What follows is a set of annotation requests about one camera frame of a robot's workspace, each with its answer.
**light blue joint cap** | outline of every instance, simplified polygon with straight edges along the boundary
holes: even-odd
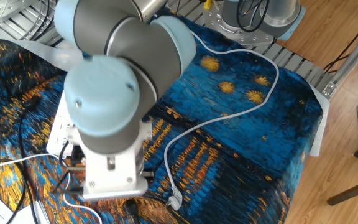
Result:
[[[56,31],[77,47],[74,38],[74,16],[79,0],[59,0],[55,8]]]
[[[82,61],[65,79],[68,113],[77,128],[94,137],[120,131],[139,104],[139,84],[122,61],[103,55]]]
[[[189,28],[173,16],[161,16],[151,24],[162,26],[172,38],[178,50],[182,75],[196,55],[196,42]]]
[[[301,22],[301,20],[303,19],[303,16],[306,13],[306,9],[305,7],[301,6],[301,11],[299,12],[298,17],[296,18],[295,22],[292,24],[292,26],[278,39],[279,40],[284,40],[287,41],[293,34],[293,32],[295,31],[295,29],[298,27],[299,23]]]

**screw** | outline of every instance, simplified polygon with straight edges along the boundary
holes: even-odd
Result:
[[[134,86],[132,84],[130,84],[130,83],[127,83],[127,88],[132,90],[132,91],[135,91]]]
[[[81,108],[81,107],[82,107],[82,102],[81,102],[80,100],[76,101],[76,102],[75,102],[75,106],[76,106],[77,108]]]

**fabric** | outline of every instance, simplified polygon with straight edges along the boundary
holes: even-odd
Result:
[[[241,46],[183,19],[208,46],[218,51]],[[163,164],[167,143],[189,127],[238,113],[264,100],[275,69],[245,52],[214,55],[197,43],[197,54],[183,76],[150,110],[153,140],[144,142],[145,168],[155,171],[148,195],[167,200],[171,190]],[[26,101],[41,96],[22,125],[28,155],[45,145],[63,91],[65,72],[12,42],[0,40],[0,158],[18,158],[17,128]],[[309,84],[280,69],[267,104],[241,117],[205,126],[180,139],[168,158],[183,205],[169,213],[158,200],[137,198],[142,223],[283,223],[303,164],[321,121],[322,109]],[[52,223],[96,223],[91,213],[66,207],[51,189],[63,175],[54,158],[36,158],[29,174]],[[13,167],[0,169],[0,199],[11,209],[19,200],[20,177]],[[79,184],[81,177],[75,180]],[[71,203],[79,203],[70,198]],[[104,223],[132,223],[123,200],[86,202]]]

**metal frame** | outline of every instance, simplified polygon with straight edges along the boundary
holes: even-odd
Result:
[[[44,6],[42,8],[41,20],[44,19],[47,10],[47,0],[42,1]],[[178,3],[179,15],[185,16],[187,19],[195,22],[198,25],[205,26],[205,19],[203,17],[203,3],[200,3],[199,0],[168,0],[168,6],[173,10],[176,10]],[[55,9],[55,3],[52,0],[50,0],[50,8],[52,11]],[[28,31],[28,29],[31,28],[32,24],[37,18],[38,12],[39,2],[36,2],[17,15],[1,23],[0,39],[20,39]],[[37,23],[36,28],[38,28],[40,24],[41,21]],[[57,34],[54,26],[52,26],[51,29],[49,29],[49,31],[46,32],[46,34],[38,41],[46,45],[56,45],[62,40],[61,37]],[[246,48],[265,55],[266,57],[272,59],[280,67],[284,67],[298,73],[303,78],[305,78],[307,82],[316,87],[316,89],[328,99],[333,96],[338,83],[349,73],[349,69],[347,69],[343,72],[338,71],[335,76],[332,76],[328,73],[324,74],[323,69],[314,66],[312,62],[276,43],[266,46]]]

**orange brushstroke pattern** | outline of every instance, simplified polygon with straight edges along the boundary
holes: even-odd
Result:
[[[158,123],[153,128],[153,137],[161,131],[162,124],[164,123],[163,119],[160,119]],[[147,146],[149,146],[150,140],[146,140],[143,142],[143,148],[147,149]]]
[[[208,171],[208,168],[211,164],[214,163],[214,161],[218,158],[218,151],[216,149],[210,148],[209,149],[209,157],[205,164],[201,167],[201,169],[196,174],[196,180],[195,183],[198,188],[201,188],[201,184],[203,183],[206,173]]]
[[[156,150],[161,147],[161,142],[164,139],[164,137],[171,131],[171,124],[168,124],[167,127],[162,131],[160,136],[155,140],[154,144],[149,148],[147,151],[148,153],[145,154],[144,160],[148,161],[149,158],[156,152]]]

